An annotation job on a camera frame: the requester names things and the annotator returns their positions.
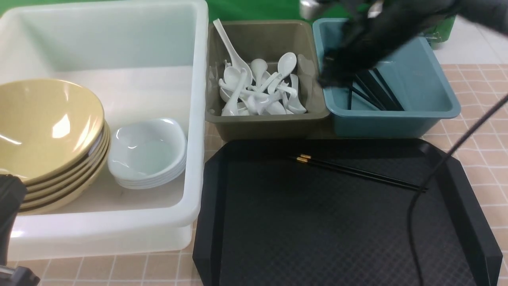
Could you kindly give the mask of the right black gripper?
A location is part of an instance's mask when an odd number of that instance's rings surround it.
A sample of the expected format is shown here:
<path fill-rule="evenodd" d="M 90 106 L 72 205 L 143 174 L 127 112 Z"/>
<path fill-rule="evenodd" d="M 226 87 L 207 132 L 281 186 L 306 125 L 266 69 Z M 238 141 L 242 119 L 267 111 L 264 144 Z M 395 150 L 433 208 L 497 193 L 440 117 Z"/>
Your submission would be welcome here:
<path fill-rule="evenodd" d="M 457 11 L 458 0 L 390 0 L 370 18 L 373 0 L 320 0 L 321 5 L 338 4 L 348 11 L 340 42 L 323 55 L 317 78 L 323 88 L 342 87 L 352 77 L 391 55 L 426 29 Z"/>

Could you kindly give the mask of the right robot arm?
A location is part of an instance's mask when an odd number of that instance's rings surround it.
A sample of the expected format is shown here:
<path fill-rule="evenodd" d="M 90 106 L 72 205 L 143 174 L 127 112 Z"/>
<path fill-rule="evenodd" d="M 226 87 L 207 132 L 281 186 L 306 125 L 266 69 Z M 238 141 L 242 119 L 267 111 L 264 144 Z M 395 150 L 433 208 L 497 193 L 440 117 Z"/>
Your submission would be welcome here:
<path fill-rule="evenodd" d="M 390 0 L 374 17 L 364 11 L 346 22 L 338 45 L 323 55 L 317 81 L 323 88 L 341 87 L 455 15 L 507 35 L 506 0 Z"/>

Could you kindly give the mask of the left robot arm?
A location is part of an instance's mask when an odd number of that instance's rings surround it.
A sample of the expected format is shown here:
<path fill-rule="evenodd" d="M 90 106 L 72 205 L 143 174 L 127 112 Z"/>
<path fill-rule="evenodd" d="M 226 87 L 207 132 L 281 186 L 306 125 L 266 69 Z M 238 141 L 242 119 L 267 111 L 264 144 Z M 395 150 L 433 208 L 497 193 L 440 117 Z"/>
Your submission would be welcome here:
<path fill-rule="evenodd" d="M 0 284 L 2 286 L 38 286 L 40 278 L 27 267 L 8 267 L 8 246 L 14 222 L 27 188 L 11 174 L 0 176 Z"/>

